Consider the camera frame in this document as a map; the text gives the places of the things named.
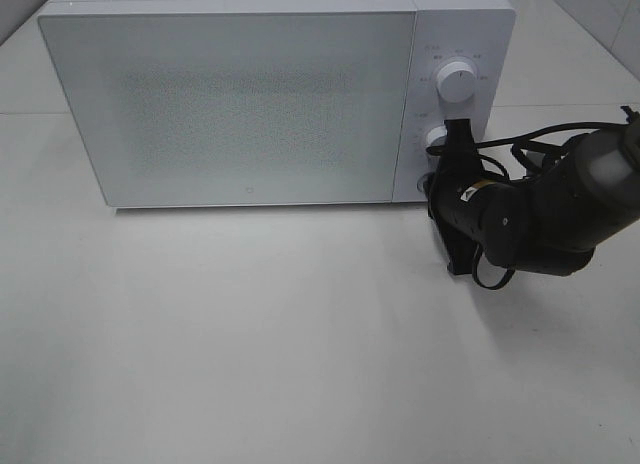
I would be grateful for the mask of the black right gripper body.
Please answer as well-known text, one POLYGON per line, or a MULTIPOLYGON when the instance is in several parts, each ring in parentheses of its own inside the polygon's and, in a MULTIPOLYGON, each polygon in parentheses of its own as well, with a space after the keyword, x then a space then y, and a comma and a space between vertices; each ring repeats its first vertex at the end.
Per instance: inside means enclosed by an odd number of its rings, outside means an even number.
POLYGON ((483 219, 505 177, 484 169, 479 156, 442 156, 428 190, 430 214, 447 239, 484 239, 483 219))

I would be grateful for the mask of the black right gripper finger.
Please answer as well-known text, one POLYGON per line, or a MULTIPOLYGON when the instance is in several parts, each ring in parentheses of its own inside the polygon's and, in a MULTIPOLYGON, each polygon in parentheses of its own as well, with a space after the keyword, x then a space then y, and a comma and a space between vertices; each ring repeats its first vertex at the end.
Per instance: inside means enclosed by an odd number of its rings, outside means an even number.
POLYGON ((429 157, 438 159, 439 167, 481 167, 482 161, 469 119, 446 119, 446 133, 439 144, 426 147, 429 157))
POLYGON ((467 220, 437 197, 435 178, 426 178, 422 190, 427 198, 427 211, 448 258, 447 270, 454 276, 471 275, 476 266, 479 244, 470 234, 467 220))

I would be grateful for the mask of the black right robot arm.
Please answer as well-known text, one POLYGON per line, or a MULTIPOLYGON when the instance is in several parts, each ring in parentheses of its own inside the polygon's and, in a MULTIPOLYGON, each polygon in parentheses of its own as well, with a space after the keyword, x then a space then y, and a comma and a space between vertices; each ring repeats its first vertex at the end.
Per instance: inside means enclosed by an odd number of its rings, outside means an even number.
POLYGON ((573 122, 478 143, 467 119, 448 120, 427 153, 423 186, 453 275, 482 258, 505 273, 569 276, 596 247, 639 220, 639 115, 573 122))

